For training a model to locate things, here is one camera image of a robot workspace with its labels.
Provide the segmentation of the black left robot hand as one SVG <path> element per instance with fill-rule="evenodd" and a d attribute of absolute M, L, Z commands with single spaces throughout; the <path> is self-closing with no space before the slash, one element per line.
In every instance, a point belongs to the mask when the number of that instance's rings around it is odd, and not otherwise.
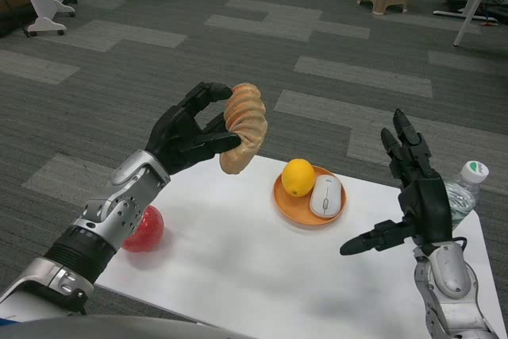
<path fill-rule="evenodd" d="M 238 147 L 241 139 L 227 130 L 223 113 L 203 128 L 195 120 L 209 104 L 227 100 L 232 95 L 232 89 L 225 84 L 199 83 L 155 123 L 145 150 L 168 174 L 174 175 Z"/>

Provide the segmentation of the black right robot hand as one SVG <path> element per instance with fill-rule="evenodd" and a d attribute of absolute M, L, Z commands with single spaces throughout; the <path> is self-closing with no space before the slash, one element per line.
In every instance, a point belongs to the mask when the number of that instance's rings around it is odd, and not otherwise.
<path fill-rule="evenodd" d="M 393 116 L 396 135 L 387 128 L 380 136 L 394 178 L 402 182 L 398 202 L 403 218 L 395 223 L 386 220 L 374 229 L 345 242 L 342 256 L 356 255 L 374 249 L 378 252 L 399 246 L 408 237 L 418 246 L 450 241 L 452 217 L 440 174 L 430 164 L 431 152 L 425 138 L 397 109 Z"/>

